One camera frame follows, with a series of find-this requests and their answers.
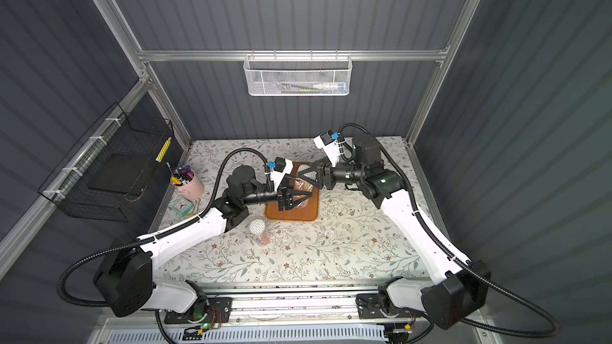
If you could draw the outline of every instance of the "gray panel wall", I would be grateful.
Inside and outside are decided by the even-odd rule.
[[[143,49],[438,49],[463,0],[117,0]]]
[[[251,96],[242,63],[152,66],[192,138],[206,140],[313,137],[346,122],[406,135],[436,63],[357,62],[350,94],[333,97]]]
[[[49,172],[137,76],[91,0],[0,0],[0,19],[4,236]]]
[[[4,238],[38,197],[36,189],[49,172],[137,76],[90,0],[0,0],[0,19]],[[150,99],[141,105],[152,106]],[[148,195],[152,216],[163,193]],[[0,341],[84,342],[99,310],[62,302],[55,292],[59,274],[107,247],[117,234],[147,227],[145,220],[121,224],[55,212],[0,281]],[[74,274],[71,292],[99,299],[91,284],[96,265]]]
[[[464,0],[116,0],[143,49],[443,48]],[[406,135],[434,63],[356,63],[348,97],[251,97],[240,63],[153,63],[193,139]]]
[[[484,0],[416,144],[457,247],[560,320],[549,342],[609,342],[611,48],[612,0]]]

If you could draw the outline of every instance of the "vent grille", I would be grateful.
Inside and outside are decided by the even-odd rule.
[[[166,332],[177,343],[274,343],[277,341],[313,340],[368,340],[385,342],[384,328],[368,324],[291,325],[223,327],[206,332],[200,340],[182,340],[182,328],[168,328]],[[164,344],[164,338],[155,328],[113,329],[108,344]]]

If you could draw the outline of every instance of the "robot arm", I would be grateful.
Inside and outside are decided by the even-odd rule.
[[[238,226],[249,215],[249,204],[278,202],[279,210],[291,210],[312,196],[311,192],[290,186],[290,160],[277,157],[269,166],[273,169],[272,191],[256,180],[252,167],[240,166],[227,178],[228,188],[212,202],[206,214],[201,212],[155,233],[141,235],[137,240],[150,242],[105,256],[94,284],[114,314],[123,317],[138,309],[165,309],[183,313],[186,320],[193,321],[205,313],[207,298],[195,283],[162,279],[152,273],[173,256]],[[111,247],[130,241],[129,237],[121,237]]]
[[[341,137],[337,134],[333,136],[334,142],[338,143]],[[315,143],[318,140],[321,140],[321,136],[315,138]],[[389,315],[394,315],[393,309],[404,307],[425,311],[437,325],[447,329],[483,306],[487,287],[453,262],[454,257],[449,258],[442,252],[427,235],[415,212],[423,216],[427,227],[455,257],[465,263],[470,263],[470,259],[440,232],[420,207],[412,209],[409,193],[400,175],[384,168],[381,146],[376,137],[366,134],[353,138],[352,162],[333,165],[338,151],[328,150],[324,149],[326,158],[313,162],[310,168],[298,173],[298,178],[319,189],[332,189],[337,183],[344,183],[349,190],[361,191],[400,228],[430,274],[431,281],[393,279],[382,287],[379,299],[383,309],[387,309]],[[470,266],[479,274],[490,277],[488,268],[482,262],[471,263]]]

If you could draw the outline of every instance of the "floral tablecloth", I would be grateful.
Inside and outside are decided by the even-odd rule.
[[[379,137],[378,140],[403,168],[419,205],[428,210],[412,170],[406,142],[401,137]],[[239,147],[257,149],[270,161],[277,156],[295,162],[324,157],[311,139],[196,141],[187,164],[197,173],[206,191],[196,203],[197,210],[208,203],[219,165],[230,151]],[[261,159],[241,153],[226,165],[218,194],[227,187],[227,176],[242,164],[251,165],[257,179],[264,182]],[[342,184],[333,190],[321,190],[319,217],[313,222],[267,220],[271,240],[267,246],[259,247],[248,225],[255,218],[265,218],[264,209],[264,205],[249,206],[250,215],[240,226],[175,256],[157,275],[199,283],[428,276],[399,228],[360,192],[347,191]],[[160,227],[180,220],[168,208]]]

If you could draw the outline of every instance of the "brown tray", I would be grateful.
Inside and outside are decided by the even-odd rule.
[[[297,168],[300,165],[308,165],[308,162],[294,162],[292,175],[297,175]],[[266,205],[266,218],[273,220],[297,220],[300,222],[312,222],[319,216],[319,189],[312,188],[312,197],[308,199],[308,204],[302,209],[295,208],[289,211],[279,211],[277,202]]]

